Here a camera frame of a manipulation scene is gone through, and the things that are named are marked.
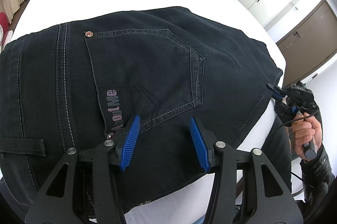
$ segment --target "rivet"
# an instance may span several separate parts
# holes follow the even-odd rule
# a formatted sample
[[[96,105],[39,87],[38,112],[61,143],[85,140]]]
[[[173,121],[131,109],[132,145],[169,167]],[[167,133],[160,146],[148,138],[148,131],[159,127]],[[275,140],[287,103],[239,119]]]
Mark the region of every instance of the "rivet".
[[[114,145],[114,141],[113,140],[111,140],[111,139],[108,139],[108,140],[106,140],[105,142],[104,142],[104,145],[105,146],[112,146],[112,145]]]
[[[75,147],[69,148],[68,151],[67,151],[67,153],[68,153],[69,155],[75,154],[75,153],[76,153],[76,148],[75,148]]]
[[[86,35],[88,38],[94,36],[94,34],[93,34],[91,31],[86,31],[86,32],[85,32],[85,35]]]
[[[224,143],[224,142],[216,142],[215,145],[216,145],[217,147],[219,147],[219,148],[225,148],[226,143]]]
[[[255,155],[257,155],[257,156],[262,155],[262,151],[261,151],[259,148],[255,148],[255,149],[253,150],[253,153],[254,153]]]

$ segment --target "hand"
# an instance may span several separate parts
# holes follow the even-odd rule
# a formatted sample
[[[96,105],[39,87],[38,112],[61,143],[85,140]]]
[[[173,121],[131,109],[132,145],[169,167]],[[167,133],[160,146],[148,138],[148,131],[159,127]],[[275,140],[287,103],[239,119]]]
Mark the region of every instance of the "hand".
[[[295,119],[302,118],[303,115],[297,115]],[[292,131],[295,136],[294,151],[296,154],[305,161],[310,161],[304,156],[303,144],[313,141],[317,150],[322,145],[322,126],[320,122],[314,117],[309,117],[304,120],[295,121],[292,123]]]

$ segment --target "black jeans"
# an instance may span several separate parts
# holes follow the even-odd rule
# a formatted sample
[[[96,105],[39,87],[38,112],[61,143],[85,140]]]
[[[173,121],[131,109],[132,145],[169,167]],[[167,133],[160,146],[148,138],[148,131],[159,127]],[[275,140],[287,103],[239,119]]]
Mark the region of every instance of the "black jeans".
[[[274,132],[281,124],[282,122],[280,118],[276,116],[268,138],[264,142],[261,150],[273,164],[291,192],[292,161],[288,133],[285,127],[282,127]]]
[[[181,7],[26,35],[0,56],[1,170],[16,199],[30,206],[68,148],[94,148],[139,114],[131,164],[116,176],[128,211],[204,175],[191,117],[237,148],[266,110],[266,84],[281,75],[264,43]]]

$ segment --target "bed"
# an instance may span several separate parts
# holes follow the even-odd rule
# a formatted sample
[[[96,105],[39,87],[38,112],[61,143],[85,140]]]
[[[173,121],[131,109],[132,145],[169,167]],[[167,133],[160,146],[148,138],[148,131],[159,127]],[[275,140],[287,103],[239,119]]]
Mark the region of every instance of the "bed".
[[[64,22],[129,10],[146,10],[182,6],[191,12],[242,30],[248,37],[267,45],[277,67],[285,70],[285,60],[258,21],[237,0],[30,0],[23,12],[12,40]],[[261,147],[268,135],[275,112],[272,101],[252,128],[239,149],[250,151]],[[192,224],[206,212],[213,175],[205,175],[185,188],[128,212],[127,223]]]

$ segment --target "cable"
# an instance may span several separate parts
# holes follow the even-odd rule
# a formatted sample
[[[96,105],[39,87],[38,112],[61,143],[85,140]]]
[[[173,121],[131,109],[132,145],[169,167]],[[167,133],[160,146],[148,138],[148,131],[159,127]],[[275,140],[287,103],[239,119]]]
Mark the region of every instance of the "cable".
[[[309,183],[305,182],[302,178],[300,178],[298,175],[294,174],[293,172],[291,172],[292,175],[294,175],[295,177],[297,177],[299,180],[301,180],[303,183],[305,183],[306,185],[310,186],[311,188],[314,188],[313,186],[311,186]],[[302,194],[304,192],[304,188],[302,188],[301,190],[299,190],[298,192],[292,194],[292,197],[296,197],[299,194]]]
[[[302,188],[301,190],[299,190],[298,192],[292,194],[292,197],[296,197],[298,196],[299,194],[302,194],[304,192],[304,188]]]
[[[309,183],[305,182],[302,178],[300,178],[298,175],[294,174],[293,172],[291,172],[292,175],[296,176],[299,180],[301,180],[303,183],[305,183],[306,185],[310,186],[312,189],[314,188],[312,185],[310,185]]]
[[[291,123],[293,123],[293,122],[295,122],[295,121],[300,121],[300,120],[304,120],[304,119],[306,119],[306,118],[310,118],[310,117],[316,115],[317,113],[318,113],[318,110],[315,111],[313,114],[311,114],[311,115],[309,115],[309,116],[305,116],[305,117],[302,117],[302,118],[293,119],[293,120],[287,121],[287,122],[285,122],[285,123],[282,123],[278,128],[276,128],[273,132],[271,132],[271,133],[266,137],[266,139],[269,138],[270,136],[272,136],[277,130],[279,130],[279,129],[282,128],[283,126],[288,125],[288,124],[291,124]]]

